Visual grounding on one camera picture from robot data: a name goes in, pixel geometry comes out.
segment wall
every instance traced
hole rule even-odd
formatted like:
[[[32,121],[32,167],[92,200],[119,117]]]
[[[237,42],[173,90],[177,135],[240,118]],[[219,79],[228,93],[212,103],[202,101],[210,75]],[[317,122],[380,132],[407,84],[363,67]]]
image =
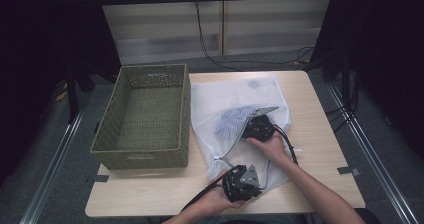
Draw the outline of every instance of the wall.
[[[210,56],[313,46],[328,0],[199,3]],[[194,3],[105,6],[122,64],[203,56]]]

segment wooden table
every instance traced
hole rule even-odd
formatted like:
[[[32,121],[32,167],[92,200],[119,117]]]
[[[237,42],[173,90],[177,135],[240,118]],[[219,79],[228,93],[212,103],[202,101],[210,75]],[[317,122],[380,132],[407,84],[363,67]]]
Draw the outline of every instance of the wooden table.
[[[296,153],[299,165],[345,198],[353,207],[365,207],[351,174],[340,175],[347,166],[309,77],[301,71],[190,74],[192,83],[257,78],[275,75],[286,98],[292,125],[290,142],[303,151]],[[98,174],[107,182],[95,182],[86,206],[90,217],[175,215],[207,186],[206,164],[190,132],[187,168],[110,171],[103,165]],[[240,209],[224,214],[314,212],[289,180],[282,186],[252,199]]]

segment woven storage basket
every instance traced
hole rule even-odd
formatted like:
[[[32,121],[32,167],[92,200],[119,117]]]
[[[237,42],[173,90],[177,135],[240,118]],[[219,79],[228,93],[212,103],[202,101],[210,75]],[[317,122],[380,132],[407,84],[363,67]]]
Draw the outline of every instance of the woven storage basket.
[[[122,67],[91,153],[112,170],[186,167],[189,128],[185,64]]]

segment black cable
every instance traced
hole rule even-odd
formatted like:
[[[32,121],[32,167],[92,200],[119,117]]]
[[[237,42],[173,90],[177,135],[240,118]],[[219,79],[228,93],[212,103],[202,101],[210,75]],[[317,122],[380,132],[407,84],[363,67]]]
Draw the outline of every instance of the black cable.
[[[304,57],[306,54],[309,53],[309,51],[311,51],[313,48],[315,48],[315,47],[302,47],[299,50],[297,50],[297,57],[296,57],[296,59],[292,59],[292,60],[288,60],[288,61],[283,61],[283,62],[243,61],[243,60],[241,60],[241,61],[218,61],[218,60],[214,60],[214,59],[212,59],[209,56],[209,54],[207,52],[207,49],[206,49],[206,45],[205,45],[204,39],[203,39],[202,25],[201,25],[201,22],[200,22],[199,3],[198,2],[195,2],[195,5],[196,5],[196,14],[197,14],[197,24],[199,26],[199,34],[200,34],[200,47],[202,48],[202,52],[205,55],[205,57],[207,59],[209,59],[213,64],[215,64],[215,65],[217,65],[219,67],[228,68],[228,69],[231,69],[231,70],[244,72],[244,70],[237,69],[237,68],[234,68],[234,67],[223,66],[223,65],[220,65],[220,64],[226,64],[226,63],[256,63],[256,64],[273,64],[273,65],[288,64],[288,63],[292,63],[292,62],[295,62],[295,61],[300,60],[300,58]],[[304,49],[307,49],[307,48],[309,48],[309,50],[299,56],[299,52],[301,50],[304,50]]]
[[[281,127],[279,127],[279,126],[273,126],[273,127],[278,133],[280,133],[280,135],[283,137],[283,139],[287,142],[287,145],[289,146],[290,153],[292,155],[293,162],[296,163],[297,165],[299,165],[299,163],[297,162],[296,154],[294,153],[294,147],[291,145],[290,140],[287,137],[287,134],[284,132],[284,130]]]
[[[235,167],[231,168],[226,173],[224,173],[224,175],[221,175],[218,179],[216,179],[214,182],[212,182],[211,184],[209,184],[205,189],[203,189],[193,199],[191,199],[191,201],[189,203],[187,203],[187,205],[185,205],[184,208],[181,211],[184,211],[187,207],[189,207],[193,203],[197,202],[200,198],[202,198],[210,190],[212,190],[215,187],[217,187],[218,186],[218,182],[221,181],[222,178],[224,178],[228,173],[230,173],[230,172],[234,171],[235,169],[237,169],[237,167],[238,166],[235,166]]]
[[[339,119],[341,116],[343,116],[343,112],[339,113],[339,115],[337,115],[335,118],[333,118],[332,120],[328,121],[328,123],[332,123],[333,121]]]
[[[197,24],[198,24],[198,26],[199,26],[200,47],[202,48],[202,52],[203,52],[203,54],[205,55],[205,57],[206,57],[207,59],[209,59],[209,60],[210,60],[213,64],[215,64],[215,65],[217,65],[217,66],[219,66],[219,67],[227,68],[227,69],[234,70],[234,71],[243,72],[243,70],[240,70],[240,69],[237,69],[237,68],[227,67],[227,66],[220,65],[218,62],[216,62],[215,60],[213,60],[213,59],[209,56],[208,51],[206,50],[205,41],[204,41],[204,39],[203,39],[202,25],[200,24],[199,3],[198,3],[198,2],[195,2],[195,5],[196,5],[196,13],[197,13]]]
[[[340,110],[342,110],[342,109],[345,109],[345,108],[347,108],[347,106],[346,105],[343,105],[343,106],[341,106],[341,107],[339,107],[339,108],[336,108],[336,109],[334,109],[334,110],[331,110],[331,111],[326,111],[325,112],[325,115],[331,115],[331,114],[333,114],[333,113],[335,113],[335,112],[337,112],[337,111],[340,111]]]
[[[352,110],[350,110],[350,113],[348,115],[348,117],[338,126],[336,127],[336,129],[333,130],[334,133],[336,133],[338,130],[340,130],[340,128],[342,128],[346,123],[350,122],[357,107],[358,107],[358,100],[359,100],[359,79],[356,76],[355,78],[355,87],[353,88],[353,92],[352,92],[352,98],[349,101],[349,105],[353,104],[354,107],[352,108]]]

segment person's arm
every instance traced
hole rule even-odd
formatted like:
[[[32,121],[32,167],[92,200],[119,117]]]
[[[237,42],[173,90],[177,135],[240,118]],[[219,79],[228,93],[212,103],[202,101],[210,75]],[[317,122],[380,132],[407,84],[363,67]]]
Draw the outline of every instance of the person's arm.
[[[292,161],[286,154],[283,140],[278,133],[266,143],[253,138],[247,140],[287,174],[325,223],[364,223],[346,200]]]
[[[172,217],[166,224],[190,224],[208,216],[216,216],[228,208],[239,208],[244,201],[231,203],[222,187],[218,186],[206,193],[202,198],[188,206],[184,211]]]

